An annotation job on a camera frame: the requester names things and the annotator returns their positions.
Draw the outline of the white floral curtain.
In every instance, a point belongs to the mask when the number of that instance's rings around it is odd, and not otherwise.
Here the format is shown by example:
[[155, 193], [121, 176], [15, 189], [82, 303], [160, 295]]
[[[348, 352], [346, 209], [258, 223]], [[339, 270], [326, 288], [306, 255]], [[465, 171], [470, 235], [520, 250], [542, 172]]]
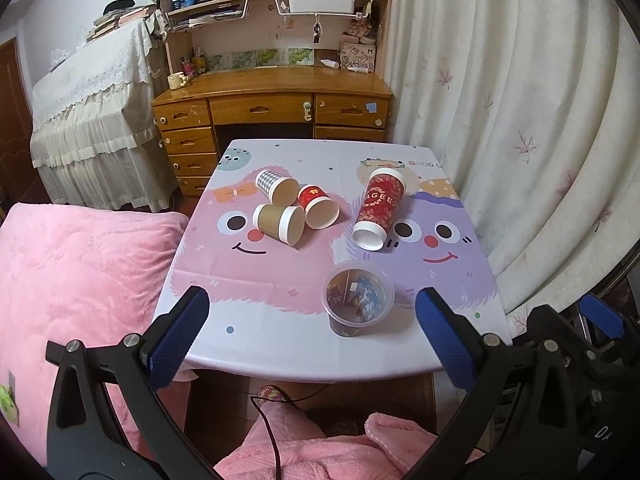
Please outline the white floral curtain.
[[393, 138], [458, 191], [510, 329], [639, 238], [639, 44], [615, 0], [392, 0]]

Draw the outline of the brown sleeved paper cup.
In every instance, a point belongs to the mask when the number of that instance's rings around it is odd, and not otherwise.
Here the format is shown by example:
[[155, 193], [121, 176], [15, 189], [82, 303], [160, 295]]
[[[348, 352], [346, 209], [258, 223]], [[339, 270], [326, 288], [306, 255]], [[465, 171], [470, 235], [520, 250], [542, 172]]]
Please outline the brown sleeved paper cup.
[[299, 206], [260, 204], [253, 212], [253, 224], [262, 234], [294, 247], [303, 236], [305, 211]]

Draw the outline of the pink fleece robe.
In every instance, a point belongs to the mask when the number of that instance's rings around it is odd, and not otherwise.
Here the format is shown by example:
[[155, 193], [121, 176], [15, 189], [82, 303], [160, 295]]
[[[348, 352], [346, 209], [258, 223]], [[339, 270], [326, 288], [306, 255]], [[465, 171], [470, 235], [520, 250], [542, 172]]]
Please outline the pink fleece robe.
[[326, 436], [291, 404], [265, 404], [243, 443], [215, 470], [225, 479], [400, 479], [435, 443], [412, 420], [374, 413], [360, 436]]

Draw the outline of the tall red paper cup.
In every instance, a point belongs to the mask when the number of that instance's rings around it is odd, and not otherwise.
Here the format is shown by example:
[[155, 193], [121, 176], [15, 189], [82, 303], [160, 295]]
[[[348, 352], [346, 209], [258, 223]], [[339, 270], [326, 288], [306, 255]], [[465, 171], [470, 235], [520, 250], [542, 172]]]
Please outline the tall red paper cup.
[[372, 172], [352, 227], [352, 240], [358, 247], [369, 252], [383, 248], [404, 194], [405, 180], [398, 170]]

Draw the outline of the clear printed plastic cup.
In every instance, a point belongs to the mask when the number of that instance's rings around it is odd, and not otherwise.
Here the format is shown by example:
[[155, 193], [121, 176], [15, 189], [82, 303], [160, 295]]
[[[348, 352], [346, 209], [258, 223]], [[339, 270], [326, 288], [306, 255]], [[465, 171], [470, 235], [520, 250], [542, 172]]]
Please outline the clear printed plastic cup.
[[349, 260], [334, 266], [321, 286], [330, 329], [341, 337], [358, 335], [382, 322], [395, 303], [390, 278], [374, 264]]

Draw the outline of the lace-covered piano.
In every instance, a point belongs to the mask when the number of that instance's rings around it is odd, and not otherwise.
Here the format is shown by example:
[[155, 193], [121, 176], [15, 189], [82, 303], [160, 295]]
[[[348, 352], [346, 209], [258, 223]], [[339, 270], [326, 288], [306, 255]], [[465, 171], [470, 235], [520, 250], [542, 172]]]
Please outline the lace-covered piano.
[[158, 14], [92, 40], [32, 90], [32, 166], [55, 204], [159, 212], [178, 186], [154, 122], [168, 88]]

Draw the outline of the pink bed blanket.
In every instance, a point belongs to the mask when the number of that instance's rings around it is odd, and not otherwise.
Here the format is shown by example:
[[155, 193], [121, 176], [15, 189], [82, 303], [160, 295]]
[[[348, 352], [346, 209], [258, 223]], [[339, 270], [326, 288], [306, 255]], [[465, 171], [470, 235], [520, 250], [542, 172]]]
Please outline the pink bed blanket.
[[47, 461], [58, 369], [49, 341], [117, 344], [151, 324], [189, 219], [180, 212], [14, 205], [1, 226], [1, 413]]

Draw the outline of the wooden desk with drawers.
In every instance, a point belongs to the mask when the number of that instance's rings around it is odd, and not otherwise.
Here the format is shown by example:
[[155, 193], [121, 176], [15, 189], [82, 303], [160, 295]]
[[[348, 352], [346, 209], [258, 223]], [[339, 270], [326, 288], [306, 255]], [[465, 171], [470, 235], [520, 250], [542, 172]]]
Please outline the wooden desk with drawers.
[[198, 197], [235, 139], [383, 142], [393, 93], [375, 74], [267, 67], [198, 76], [152, 102], [182, 194]]

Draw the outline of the wooden bookshelf hutch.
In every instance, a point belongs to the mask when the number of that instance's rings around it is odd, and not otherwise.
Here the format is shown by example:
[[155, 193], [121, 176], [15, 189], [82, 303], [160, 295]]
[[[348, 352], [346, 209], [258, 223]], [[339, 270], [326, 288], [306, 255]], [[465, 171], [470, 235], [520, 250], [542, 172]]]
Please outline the wooden bookshelf hutch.
[[340, 44], [374, 44], [390, 0], [353, 14], [295, 14], [288, 0], [158, 0], [169, 69], [187, 75], [283, 66], [340, 67]]

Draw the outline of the white storage tray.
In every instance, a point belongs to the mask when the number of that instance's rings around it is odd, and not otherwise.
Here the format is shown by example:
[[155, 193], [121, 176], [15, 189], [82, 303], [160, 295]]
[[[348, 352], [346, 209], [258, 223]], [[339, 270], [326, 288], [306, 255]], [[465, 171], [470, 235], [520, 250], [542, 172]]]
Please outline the white storage tray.
[[353, 14], [355, 0], [288, 0], [295, 14]]

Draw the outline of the small red paper cup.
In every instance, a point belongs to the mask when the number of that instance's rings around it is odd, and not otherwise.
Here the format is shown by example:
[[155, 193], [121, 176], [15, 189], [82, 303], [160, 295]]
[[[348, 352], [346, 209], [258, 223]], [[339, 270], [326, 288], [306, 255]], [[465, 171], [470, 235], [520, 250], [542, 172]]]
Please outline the small red paper cup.
[[298, 191], [299, 206], [305, 211], [306, 225], [314, 230], [333, 226], [340, 216], [340, 206], [318, 185], [306, 184]]

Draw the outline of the left patterned slipper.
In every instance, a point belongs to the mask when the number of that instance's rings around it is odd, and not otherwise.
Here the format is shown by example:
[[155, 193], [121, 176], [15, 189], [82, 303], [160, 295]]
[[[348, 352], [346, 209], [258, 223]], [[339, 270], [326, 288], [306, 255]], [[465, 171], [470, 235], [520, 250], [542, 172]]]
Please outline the left patterned slipper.
[[257, 390], [255, 403], [261, 408], [265, 404], [292, 404], [292, 399], [278, 386], [264, 385]]

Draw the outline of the cartoon monster tablecloth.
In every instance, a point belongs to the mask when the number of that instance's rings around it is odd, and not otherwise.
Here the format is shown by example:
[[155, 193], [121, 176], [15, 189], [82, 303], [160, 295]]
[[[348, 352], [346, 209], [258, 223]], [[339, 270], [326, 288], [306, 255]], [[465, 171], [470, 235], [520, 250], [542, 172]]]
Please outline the cartoon monster tablecloth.
[[[387, 167], [407, 185], [384, 247], [352, 242], [370, 174]], [[340, 206], [337, 222], [288, 246], [254, 227], [268, 202], [256, 184], [270, 170], [318, 186]], [[331, 271], [356, 260], [393, 282], [395, 305], [356, 336], [331, 330], [321, 293]], [[436, 370], [413, 312], [434, 287], [480, 333], [510, 330], [494, 276], [462, 201], [428, 148], [321, 140], [236, 140], [222, 154], [172, 260], [156, 310], [190, 286], [208, 293], [209, 316], [186, 357], [190, 368], [291, 382], [356, 382]]]

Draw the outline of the checkered paper cup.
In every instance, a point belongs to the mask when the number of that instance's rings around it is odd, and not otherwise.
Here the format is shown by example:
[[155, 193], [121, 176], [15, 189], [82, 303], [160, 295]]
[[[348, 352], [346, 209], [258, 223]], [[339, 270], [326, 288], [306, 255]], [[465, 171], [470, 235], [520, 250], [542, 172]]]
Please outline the checkered paper cup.
[[255, 185], [267, 196], [270, 203], [287, 207], [293, 205], [298, 196], [299, 183], [292, 177], [278, 174], [270, 169], [258, 172]]

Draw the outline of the decorated cardboard box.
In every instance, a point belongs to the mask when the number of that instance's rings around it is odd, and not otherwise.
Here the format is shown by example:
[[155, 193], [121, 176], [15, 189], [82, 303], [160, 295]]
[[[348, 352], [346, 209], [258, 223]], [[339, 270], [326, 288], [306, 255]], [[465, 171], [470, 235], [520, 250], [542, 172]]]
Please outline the decorated cardboard box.
[[376, 47], [374, 44], [340, 44], [340, 65], [342, 70], [356, 73], [375, 72]]

